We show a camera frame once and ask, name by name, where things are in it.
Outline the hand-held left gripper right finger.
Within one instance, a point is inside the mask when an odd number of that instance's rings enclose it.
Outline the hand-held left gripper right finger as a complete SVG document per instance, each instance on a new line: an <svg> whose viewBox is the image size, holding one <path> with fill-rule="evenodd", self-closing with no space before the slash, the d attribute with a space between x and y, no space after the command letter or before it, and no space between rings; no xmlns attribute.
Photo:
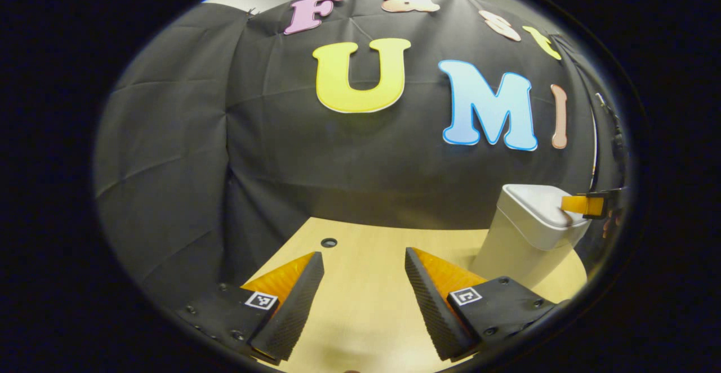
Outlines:
<svg viewBox="0 0 721 373"><path fill-rule="evenodd" d="M456 362L494 352L566 304L555 303L507 276L484 279L416 247L404 268L438 357Z"/></svg>

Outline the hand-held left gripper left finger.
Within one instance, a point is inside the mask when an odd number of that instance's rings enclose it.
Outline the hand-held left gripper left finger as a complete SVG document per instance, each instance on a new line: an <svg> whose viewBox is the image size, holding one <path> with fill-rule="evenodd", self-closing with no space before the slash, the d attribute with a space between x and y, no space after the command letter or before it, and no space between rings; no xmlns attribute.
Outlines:
<svg viewBox="0 0 721 373"><path fill-rule="evenodd" d="M267 363L290 358L324 275L310 252L242 286L219 285L175 313L232 352Z"/></svg>

